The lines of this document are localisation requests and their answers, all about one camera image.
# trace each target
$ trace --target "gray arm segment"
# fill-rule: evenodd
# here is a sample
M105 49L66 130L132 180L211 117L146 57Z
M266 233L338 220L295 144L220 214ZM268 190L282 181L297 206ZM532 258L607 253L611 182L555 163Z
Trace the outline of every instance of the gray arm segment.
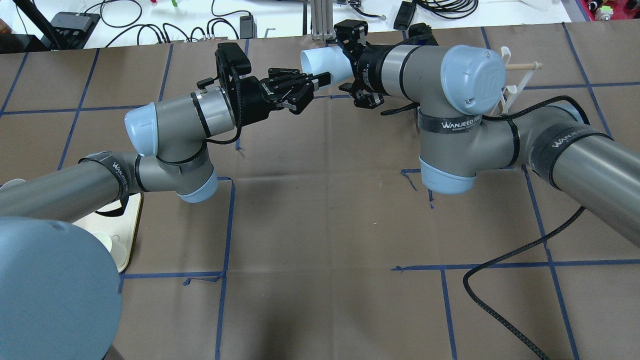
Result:
M88 161L0 190L0 217L32 217L74 222L113 202L118 180Z

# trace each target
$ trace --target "metal bracket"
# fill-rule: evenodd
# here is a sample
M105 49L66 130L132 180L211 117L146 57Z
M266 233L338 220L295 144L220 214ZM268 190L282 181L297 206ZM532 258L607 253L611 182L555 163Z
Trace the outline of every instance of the metal bracket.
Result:
M313 40L334 38L332 0L311 0L311 25Z

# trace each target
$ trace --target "table surface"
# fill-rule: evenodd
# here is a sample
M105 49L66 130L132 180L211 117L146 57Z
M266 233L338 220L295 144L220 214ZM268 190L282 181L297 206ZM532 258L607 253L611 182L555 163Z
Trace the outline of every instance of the table surface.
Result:
M519 24L550 24L559 22L571 22L580 20L580 17L567 14L567 9L575 8L576 0L548 0L551 7L541 12L520 1L491 2L490 0L480 0L480 4L475 13L460 20L441 19L432 13L418 7L413 23L425 22L433 28L471 28L477 26L501 26ZM170 0L158 0L152 4L149 0L139 0L143 12L137 24L153 23L161 26L164 22L172 23L187 34L196 26L204 27L211 15L211 2L201 0L178 0L178 7L174 7ZM98 0L37 0L36 5L49 20L58 12L81 12L87 7L99 3ZM344 19L363 19L369 22L369 31L391 31L396 17L400 0L364 0L363 10L365 12L383 14L387 16L386 21L370 19L360 16L348 6L333 6L334 23ZM268 37L290 37L302 35L302 13L303 3L299 1L275 1L275 0L217 0L214 10L216 13L227 13L233 10L251 11L257 23L258 37L264 37L266 29L269 30ZM134 20L138 14L138 7L128 1L118 1L107 4L104 8L104 17L110 24L127 24ZM17 16L15 6L11 0L0 1L0 14L5 22L17 33L24 33L24 28ZM240 15L231 15L229 21L237 28ZM42 36L42 33L27 18L22 15L28 33ZM93 35L89 39L86 47L104 47L123 29L110 28L103 22L96 27ZM234 38L233 32L226 26L216 26L216 35ZM130 30L121 36L112 46L135 45L138 29ZM178 31L169 30L172 40L183 40ZM154 44L157 42L152 31L146 29L141 36L141 44Z

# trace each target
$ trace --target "gray metal rod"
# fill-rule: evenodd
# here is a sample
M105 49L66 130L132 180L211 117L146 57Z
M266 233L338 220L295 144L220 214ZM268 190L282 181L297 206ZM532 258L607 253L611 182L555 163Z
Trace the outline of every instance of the gray metal rod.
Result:
M638 154L603 136L589 136L558 157L552 175L560 190L640 247Z
M8 189L0 189L0 217L74 222L118 196L116 177L87 161Z

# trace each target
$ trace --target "black device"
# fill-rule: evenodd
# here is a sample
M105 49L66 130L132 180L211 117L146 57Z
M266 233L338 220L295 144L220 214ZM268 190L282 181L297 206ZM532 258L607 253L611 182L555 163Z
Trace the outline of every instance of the black device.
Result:
M411 25L413 15L415 14L415 3L403 1L394 21L394 29L405 31Z
M349 59L354 82L338 86L340 91L349 93L357 108L375 109L388 95L382 86L382 63L385 57L398 45L433 45L438 42L433 37L431 26L420 23L409 27L409 37L395 45L371 45L365 39L369 25L362 20L343 20L334 25L335 39L327 44L337 44Z
M234 42L218 44L216 51L217 78L228 93L236 126L242 127L264 120L269 112L284 108L300 114L314 98L314 91L331 83L328 72L305 74L298 69L271 68L269 77L258 80L247 76L251 63L244 51ZM197 83L199 89L212 85L213 78Z
M0 54L49 51L35 35L0 33Z
M51 22L29 0L13 0L44 34L42 43L49 50L82 49L93 33L100 15L94 13L57 13Z
M627 1L626 7L629 10L640 8L640 0L629 0Z
M257 38L258 30L253 15L240 16L240 38Z

